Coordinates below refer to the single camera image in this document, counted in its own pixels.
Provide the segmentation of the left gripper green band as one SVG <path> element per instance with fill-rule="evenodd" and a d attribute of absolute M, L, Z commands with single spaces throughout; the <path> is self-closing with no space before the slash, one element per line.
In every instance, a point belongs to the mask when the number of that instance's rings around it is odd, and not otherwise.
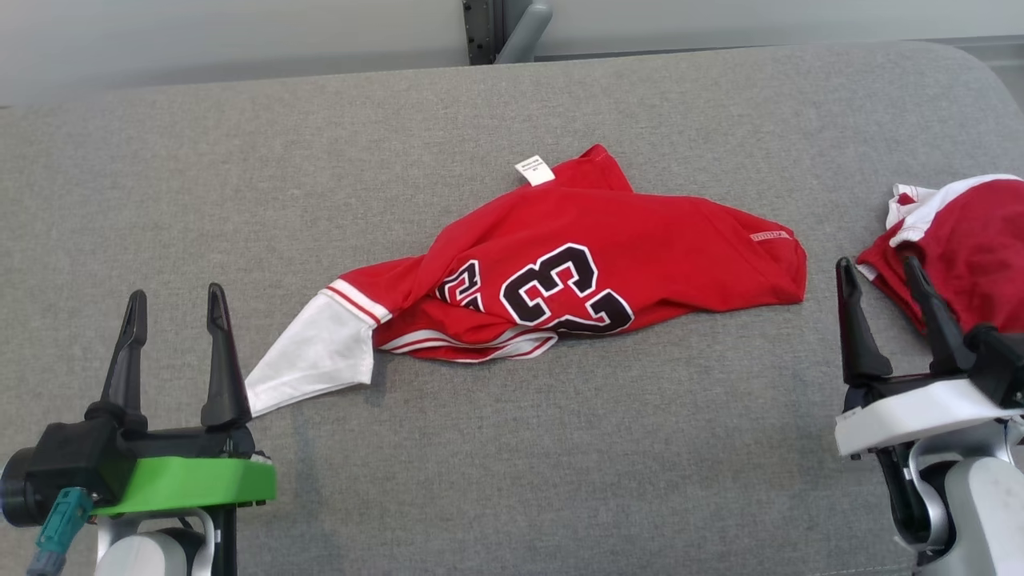
<path fill-rule="evenodd" d="M 100 399 L 86 409 L 85 419 L 109 419 L 125 430 L 150 429 L 140 405 L 147 325 L 146 292 L 133 291 L 106 369 L 105 386 Z M 278 498 L 278 468 L 257 449 L 251 430 L 244 426 L 252 419 L 251 406 L 226 292 L 218 283 L 208 285 L 207 331 L 210 376 L 201 424 L 208 430 L 158 430 L 129 441 L 138 462 L 124 495 L 115 504 L 96 506 L 92 515 L 263 506 Z"/>

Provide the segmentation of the grey partition post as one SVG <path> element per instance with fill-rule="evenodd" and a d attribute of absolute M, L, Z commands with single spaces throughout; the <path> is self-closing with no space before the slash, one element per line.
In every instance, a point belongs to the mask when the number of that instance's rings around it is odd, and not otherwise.
<path fill-rule="evenodd" d="M 551 0 L 460 0 L 469 65 L 534 61 Z"/>

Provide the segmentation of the red shorts with white stripe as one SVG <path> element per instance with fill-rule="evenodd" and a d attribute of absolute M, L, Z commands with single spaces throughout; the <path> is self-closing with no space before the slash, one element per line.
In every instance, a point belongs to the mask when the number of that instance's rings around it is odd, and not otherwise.
<path fill-rule="evenodd" d="M 939 190 L 893 186 L 885 233 L 855 265 L 924 333 L 904 270 L 910 254 L 963 332 L 989 324 L 1024 333 L 1024 179 L 988 174 Z"/>

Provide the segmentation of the red jersey with number 23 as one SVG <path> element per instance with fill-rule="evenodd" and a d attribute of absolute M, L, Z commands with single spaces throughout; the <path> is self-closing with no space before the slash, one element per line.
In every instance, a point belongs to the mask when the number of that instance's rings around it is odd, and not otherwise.
<path fill-rule="evenodd" d="M 807 253 L 790 227 L 638 193 L 600 145 L 545 172 L 450 223 L 425 253 L 322 288 L 246 377 L 253 415 L 370 383 L 377 349 L 526 360 L 562 336 L 805 298 Z"/>

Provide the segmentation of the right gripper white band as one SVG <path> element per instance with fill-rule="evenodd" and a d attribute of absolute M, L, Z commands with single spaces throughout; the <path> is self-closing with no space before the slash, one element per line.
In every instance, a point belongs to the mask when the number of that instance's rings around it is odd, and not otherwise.
<path fill-rule="evenodd" d="M 963 343 L 957 318 L 918 256 L 904 258 L 904 273 L 932 353 L 929 372 L 935 376 L 966 374 L 975 363 L 975 354 Z M 966 377 L 930 382 L 919 389 L 878 400 L 868 398 L 868 389 L 855 389 L 884 382 L 893 374 L 893 367 L 874 342 L 861 306 L 863 290 L 851 259 L 840 258 L 835 263 L 835 289 L 842 381 L 849 386 L 844 397 L 844 411 L 835 417 L 834 440 L 838 454 L 849 457 L 900 442 L 994 422 L 1010 424 L 1013 447 L 1024 443 L 1024 408 L 999 407 Z"/>

